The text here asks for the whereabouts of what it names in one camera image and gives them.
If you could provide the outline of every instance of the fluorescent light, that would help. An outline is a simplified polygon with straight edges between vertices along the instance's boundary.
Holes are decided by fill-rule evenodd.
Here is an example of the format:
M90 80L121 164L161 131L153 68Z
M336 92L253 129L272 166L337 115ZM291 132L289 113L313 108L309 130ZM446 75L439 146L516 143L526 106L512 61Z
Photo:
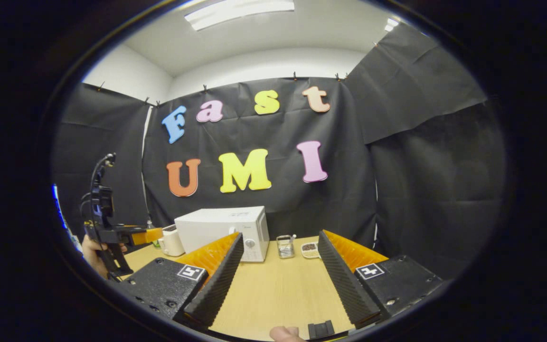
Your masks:
M189 13L185 19L199 31L247 15L294 10L293 0L224 0Z

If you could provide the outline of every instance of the white wall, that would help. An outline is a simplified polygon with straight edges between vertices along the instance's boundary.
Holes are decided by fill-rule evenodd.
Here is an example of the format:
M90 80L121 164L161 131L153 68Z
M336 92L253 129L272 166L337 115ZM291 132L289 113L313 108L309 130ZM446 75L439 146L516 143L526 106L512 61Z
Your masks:
M156 104L166 102L173 78L162 68L126 45L109 52L83 79L85 84L103 88Z
M340 77L358 64L363 52L334 48L280 48L231 57L197 67L174 78L166 100L222 85L264 78Z

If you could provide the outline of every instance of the bottle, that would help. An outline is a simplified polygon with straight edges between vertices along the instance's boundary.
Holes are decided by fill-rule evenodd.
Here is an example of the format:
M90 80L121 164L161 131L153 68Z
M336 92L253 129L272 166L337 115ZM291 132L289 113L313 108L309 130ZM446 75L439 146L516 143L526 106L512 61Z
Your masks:
M153 229L155 228L153 223L151 222L150 219L147 220L147 229ZM160 245L159 245L159 241L158 240L155 240L153 242L153 246L156 248L156 249L161 249Z

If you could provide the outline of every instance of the white microwave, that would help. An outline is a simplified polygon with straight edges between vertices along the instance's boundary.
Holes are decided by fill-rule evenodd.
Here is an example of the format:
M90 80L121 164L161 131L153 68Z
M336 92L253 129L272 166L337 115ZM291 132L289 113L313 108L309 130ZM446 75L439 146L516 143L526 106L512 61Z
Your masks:
M180 243L186 253L223 238L241 232L244 254L240 261L263 262L269 246L269 231L265 219L265 207L200 209L174 220Z

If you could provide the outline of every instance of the table surface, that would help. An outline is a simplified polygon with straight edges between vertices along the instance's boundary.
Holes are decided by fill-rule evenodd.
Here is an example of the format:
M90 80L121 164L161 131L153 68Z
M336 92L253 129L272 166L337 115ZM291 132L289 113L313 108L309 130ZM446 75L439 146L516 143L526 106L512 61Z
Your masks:
M241 262L211 330L252 340L271 341L269 331L278 325L296 326L308 339L308 324L332 322L335 333L354 329L332 280L320 258L304 258L301 245L318 237L296 238L295 256L278 257L275 241L269 243L264 262ZM153 245L126 256L139 270L157 257L176 260Z

